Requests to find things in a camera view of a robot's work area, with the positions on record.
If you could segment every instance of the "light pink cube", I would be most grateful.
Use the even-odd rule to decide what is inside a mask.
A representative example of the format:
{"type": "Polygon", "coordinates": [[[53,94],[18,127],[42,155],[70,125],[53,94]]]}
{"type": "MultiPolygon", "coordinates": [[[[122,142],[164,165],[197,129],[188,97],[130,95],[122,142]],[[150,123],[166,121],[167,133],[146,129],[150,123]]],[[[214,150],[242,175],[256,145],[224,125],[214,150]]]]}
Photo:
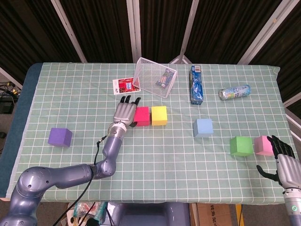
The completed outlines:
{"type": "Polygon", "coordinates": [[[260,136],[255,138],[255,153],[261,155],[273,156],[273,148],[271,143],[268,141],[267,136],[260,136]]]}

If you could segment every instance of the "green grid tablecloth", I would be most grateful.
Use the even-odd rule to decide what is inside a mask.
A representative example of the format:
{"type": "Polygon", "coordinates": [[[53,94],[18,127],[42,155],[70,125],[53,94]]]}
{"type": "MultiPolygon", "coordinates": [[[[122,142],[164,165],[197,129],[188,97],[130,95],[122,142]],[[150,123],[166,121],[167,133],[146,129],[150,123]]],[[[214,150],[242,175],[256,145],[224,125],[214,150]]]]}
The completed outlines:
{"type": "MultiPolygon", "coordinates": [[[[178,76],[167,99],[146,91],[140,106],[166,105],[166,126],[127,131],[111,178],[93,181],[82,200],[117,202],[281,203],[283,189],[259,175],[274,173],[274,157],[230,155],[230,138],[276,135],[293,146],[276,77],[279,68],[262,65],[201,65],[205,100],[191,105],[191,65],[169,65],[178,76]],[[249,84],[248,97],[221,101],[222,88],[249,84]],[[198,118],[213,121],[212,137],[193,138],[198,118]]],[[[44,63],[7,197],[28,167],[92,163],[96,141],[111,124],[121,96],[112,80],[133,77],[135,64],[44,63]],[[73,132],[69,148],[47,144],[52,127],[73,132]]],[[[75,200],[86,185],[49,189],[44,201],[75,200]]]]}

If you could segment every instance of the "pink cube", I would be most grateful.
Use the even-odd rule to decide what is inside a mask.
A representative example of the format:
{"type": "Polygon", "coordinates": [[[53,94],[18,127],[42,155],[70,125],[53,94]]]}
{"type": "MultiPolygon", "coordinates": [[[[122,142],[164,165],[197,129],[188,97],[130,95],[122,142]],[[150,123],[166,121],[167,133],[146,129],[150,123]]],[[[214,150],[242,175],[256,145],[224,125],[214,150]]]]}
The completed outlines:
{"type": "Polygon", "coordinates": [[[267,136],[260,136],[255,138],[254,144],[255,144],[256,154],[270,155],[270,156],[274,155],[272,145],[267,139],[267,136]]]}
{"type": "Polygon", "coordinates": [[[137,122],[137,126],[149,126],[151,123],[149,107],[136,108],[134,121],[137,122]]]}

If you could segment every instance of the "purple cube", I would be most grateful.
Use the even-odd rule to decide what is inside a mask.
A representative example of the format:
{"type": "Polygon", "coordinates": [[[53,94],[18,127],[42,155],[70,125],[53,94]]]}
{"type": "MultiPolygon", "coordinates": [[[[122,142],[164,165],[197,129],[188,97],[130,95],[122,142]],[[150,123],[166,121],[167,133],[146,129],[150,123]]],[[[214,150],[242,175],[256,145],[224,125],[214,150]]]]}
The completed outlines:
{"type": "Polygon", "coordinates": [[[66,128],[51,128],[48,143],[57,147],[70,147],[72,132],[66,128]]]}

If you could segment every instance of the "white wire basket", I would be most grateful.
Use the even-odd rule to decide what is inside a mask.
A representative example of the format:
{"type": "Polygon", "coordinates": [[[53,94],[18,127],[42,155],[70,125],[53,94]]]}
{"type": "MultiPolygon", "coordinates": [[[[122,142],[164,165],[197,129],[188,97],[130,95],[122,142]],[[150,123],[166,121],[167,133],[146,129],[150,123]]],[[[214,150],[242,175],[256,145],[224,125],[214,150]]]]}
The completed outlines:
{"type": "Polygon", "coordinates": [[[133,85],[167,98],[177,74],[172,68],[141,57],[137,61],[133,85]]]}

